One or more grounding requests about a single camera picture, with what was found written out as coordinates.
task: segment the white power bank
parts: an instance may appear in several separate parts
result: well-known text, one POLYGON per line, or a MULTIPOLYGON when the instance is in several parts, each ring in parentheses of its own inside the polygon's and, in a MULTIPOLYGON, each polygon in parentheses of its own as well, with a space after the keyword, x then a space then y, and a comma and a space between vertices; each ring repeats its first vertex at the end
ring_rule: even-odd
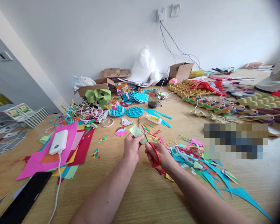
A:
POLYGON ((57 132, 54 136, 49 154, 54 155, 58 151, 62 152, 66 148, 67 140, 68 140, 68 130, 57 132))

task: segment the white fan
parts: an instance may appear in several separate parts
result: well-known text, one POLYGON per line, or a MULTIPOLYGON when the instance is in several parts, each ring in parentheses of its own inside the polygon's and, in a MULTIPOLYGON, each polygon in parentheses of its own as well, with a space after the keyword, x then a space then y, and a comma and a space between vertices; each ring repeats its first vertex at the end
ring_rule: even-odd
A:
POLYGON ((280 90, 280 61, 273 68, 271 75, 257 83, 255 89, 266 93, 280 90))

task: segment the glass jar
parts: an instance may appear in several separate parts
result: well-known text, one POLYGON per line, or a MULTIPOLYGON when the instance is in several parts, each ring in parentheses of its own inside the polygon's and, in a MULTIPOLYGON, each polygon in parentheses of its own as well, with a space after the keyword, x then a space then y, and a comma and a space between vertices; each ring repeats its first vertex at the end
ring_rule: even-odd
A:
POLYGON ((158 98, 159 90, 158 89, 151 89, 149 92, 149 99, 148 99, 148 107, 149 108, 156 108, 158 105, 158 98))

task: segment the glue stick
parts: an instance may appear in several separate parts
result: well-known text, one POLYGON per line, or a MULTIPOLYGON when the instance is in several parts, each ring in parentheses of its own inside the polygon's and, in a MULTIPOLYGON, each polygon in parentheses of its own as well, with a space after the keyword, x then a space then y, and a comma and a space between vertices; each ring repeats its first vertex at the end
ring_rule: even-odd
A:
POLYGON ((152 122, 154 122, 154 123, 156 123, 156 124, 161 124, 161 123, 162 123, 162 118, 158 118, 158 117, 156 117, 156 116, 149 115, 149 114, 146 114, 145 117, 146 117, 148 120, 150 120, 150 121, 152 121, 152 122))

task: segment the pink ball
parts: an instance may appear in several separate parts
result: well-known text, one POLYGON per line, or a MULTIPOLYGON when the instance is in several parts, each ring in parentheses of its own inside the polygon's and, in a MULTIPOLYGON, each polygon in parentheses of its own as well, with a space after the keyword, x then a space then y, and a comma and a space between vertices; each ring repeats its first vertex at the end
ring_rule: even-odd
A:
POLYGON ((176 78, 170 79, 168 83, 170 86, 172 86, 177 83, 177 79, 176 78))

